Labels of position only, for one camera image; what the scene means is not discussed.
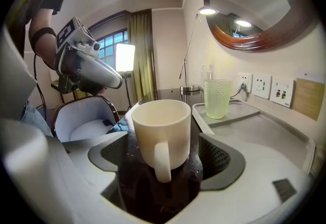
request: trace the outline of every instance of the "round mirror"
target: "round mirror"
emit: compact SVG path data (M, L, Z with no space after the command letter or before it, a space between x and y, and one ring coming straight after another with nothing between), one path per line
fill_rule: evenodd
M268 50L298 37L311 23L309 0L204 0L215 38L236 50Z

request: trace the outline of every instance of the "window frame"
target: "window frame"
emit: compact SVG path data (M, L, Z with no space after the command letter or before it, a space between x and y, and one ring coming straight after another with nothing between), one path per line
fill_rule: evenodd
M114 42L114 36L117 35L117 34L119 34L119 33L121 33L121 32L122 32L122 41ZM124 37L124 33L125 33L125 32L127 32L127 35L128 35L128 30L127 30L127 28L124 28L124 29L121 29L121 30L118 30L118 31L114 31L114 32L112 32L112 33L110 33L110 34L107 34L107 35L105 35L105 36L103 36L103 37L100 37L99 39L96 40L97 42L100 42L101 40L104 41L104 47L101 47L101 48L99 49L99 51L102 50L102 49L104 50L104 57L100 58L100 60L102 60L104 63L106 63L106 62L105 62L105 59L106 59L106 58L108 58L108 57L113 57L113 59L114 59L114 67L113 67L113 69L116 68L116 67L115 67L115 66L116 66L116 63L115 63L115 61L116 61L116 50L115 50L114 46L115 46L116 44L119 44L119 43L121 43L121 44L125 44L125 41L127 41L127 43L128 43L128 38L125 39L125 37ZM112 36L112 44L106 46L106 45L105 45L105 39L108 38L108 37L111 37L111 36ZM105 55L105 49L106 49L107 47L110 47L110 46L112 46L112 54L111 54L111 55Z
M244 37L248 37L246 34L244 34L244 33L241 33L241 32L239 32L239 31L237 31L237 32L235 32L235 30L232 30L232 34L238 34L239 35L239 37L237 37L237 38L244 38Z

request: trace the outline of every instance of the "clear plastic cup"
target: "clear plastic cup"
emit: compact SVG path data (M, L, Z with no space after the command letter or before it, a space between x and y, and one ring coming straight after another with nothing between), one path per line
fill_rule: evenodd
M217 79L204 81L204 99L207 116L220 119L229 107L232 81Z

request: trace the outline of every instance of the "electrical socket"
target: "electrical socket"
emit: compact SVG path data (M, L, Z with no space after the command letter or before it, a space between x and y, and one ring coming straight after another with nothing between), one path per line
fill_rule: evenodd
M286 107L291 106L294 80L273 77L271 84L270 100Z
M246 74L246 73L239 73L238 74L238 89L240 88L241 84L246 84L246 92L251 93L251 88L253 85L253 75Z
M271 75L254 74L252 94L269 99L271 89Z

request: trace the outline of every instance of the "white cushion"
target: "white cushion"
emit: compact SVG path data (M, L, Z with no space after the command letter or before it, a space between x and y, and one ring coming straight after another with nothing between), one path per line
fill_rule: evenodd
M113 125L105 126L103 120L94 120L79 126L70 136L70 141L98 137L106 134Z
M96 120L116 123L110 107L102 98L94 96L66 104L59 110L55 122L56 135L62 143L69 142L78 127Z

